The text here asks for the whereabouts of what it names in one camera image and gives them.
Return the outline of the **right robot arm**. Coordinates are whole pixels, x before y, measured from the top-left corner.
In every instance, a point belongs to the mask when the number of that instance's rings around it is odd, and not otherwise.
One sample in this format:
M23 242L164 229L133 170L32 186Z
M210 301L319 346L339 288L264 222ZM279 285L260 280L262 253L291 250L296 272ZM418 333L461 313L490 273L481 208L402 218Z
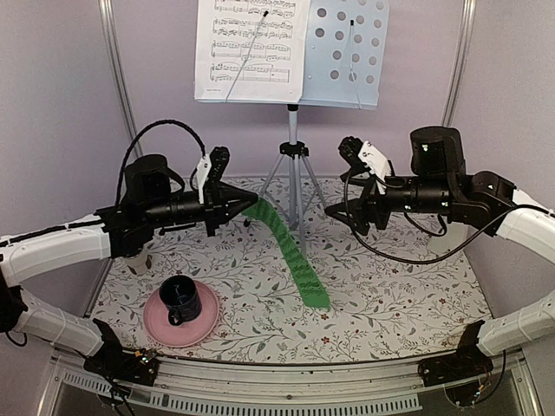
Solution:
M470 244L481 233L502 237L554 264L554 211L532 199L513 182L490 171L466 173L460 132L452 127L422 127L410 135L414 176L397 176L389 159L368 141L345 137L338 151L349 164L341 176L343 202L325 213L346 224L369 251L400 263L438 263ZM348 199L348 186L362 188ZM448 223L477 231L467 241L433 260L394 257L364 243L369 226L385 230L392 212L438 214ZM482 354L507 349L554 333L554 290L540 300L500 318L468 325L448 360L448 370L466 378L480 366Z

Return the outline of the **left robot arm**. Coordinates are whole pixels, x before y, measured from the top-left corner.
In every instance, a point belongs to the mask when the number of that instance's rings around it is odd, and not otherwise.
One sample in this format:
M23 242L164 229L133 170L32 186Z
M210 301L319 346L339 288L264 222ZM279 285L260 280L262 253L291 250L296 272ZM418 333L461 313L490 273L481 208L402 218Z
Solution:
M23 281L75 263L125 257L139 260L156 231L171 232L202 223L208 235L258 196L222 182L229 156L217 147L197 166L198 188L188 191L165 156L149 154L124 169L121 201L73 223L1 239L1 330L33 335L54 345L94 356L111 376L129 367L127 354L105 323L71 315L23 290Z

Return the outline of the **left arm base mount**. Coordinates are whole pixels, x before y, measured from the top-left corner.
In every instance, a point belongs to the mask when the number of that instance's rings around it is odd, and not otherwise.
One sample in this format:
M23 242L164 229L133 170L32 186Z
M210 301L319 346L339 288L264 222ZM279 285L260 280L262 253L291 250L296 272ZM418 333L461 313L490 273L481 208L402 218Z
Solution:
M126 350L113 336L102 337L101 348L84 359L83 368L110 380L121 380L152 387L158 374L159 361L153 350Z

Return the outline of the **light blue music stand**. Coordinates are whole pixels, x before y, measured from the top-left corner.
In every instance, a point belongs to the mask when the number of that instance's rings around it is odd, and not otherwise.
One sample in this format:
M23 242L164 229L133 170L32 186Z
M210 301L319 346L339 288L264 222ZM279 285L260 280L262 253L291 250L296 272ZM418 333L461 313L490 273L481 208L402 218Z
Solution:
M285 104L289 118L288 140L268 174L272 181L283 159L289 160L290 207L284 213L291 229L298 231L301 245L304 227L301 173L316 177L307 147L298 138L301 106L374 109L379 99L389 19L386 1L309 1L305 40L304 88L296 104Z

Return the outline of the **white sheet music page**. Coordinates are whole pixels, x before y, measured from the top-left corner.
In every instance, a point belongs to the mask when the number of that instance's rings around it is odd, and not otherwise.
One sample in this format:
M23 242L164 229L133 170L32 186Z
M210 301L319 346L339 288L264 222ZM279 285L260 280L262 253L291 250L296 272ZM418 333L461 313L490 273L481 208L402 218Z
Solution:
M298 103L309 11L309 1L200 1L194 99Z

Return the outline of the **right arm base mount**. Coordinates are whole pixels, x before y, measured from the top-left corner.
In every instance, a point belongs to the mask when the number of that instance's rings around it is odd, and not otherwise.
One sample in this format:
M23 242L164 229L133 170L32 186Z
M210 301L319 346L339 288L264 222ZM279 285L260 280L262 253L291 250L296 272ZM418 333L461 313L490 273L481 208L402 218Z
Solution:
M476 345L457 347L451 354L423 359L417 366L425 387L464 380L492 371L492 359L484 355Z

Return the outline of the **green sheet music page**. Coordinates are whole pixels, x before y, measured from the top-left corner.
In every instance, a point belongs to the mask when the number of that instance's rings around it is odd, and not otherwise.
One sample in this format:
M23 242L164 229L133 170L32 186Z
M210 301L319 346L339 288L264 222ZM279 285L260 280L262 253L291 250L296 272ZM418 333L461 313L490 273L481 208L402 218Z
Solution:
M303 304L309 308L329 311L331 302L326 288L306 259L305 254L297 247L289 227L284 224L277 210L267 200L259 198L256 203L243 209L240 214L249 223L261 222L271 232L282 258L289 268Z

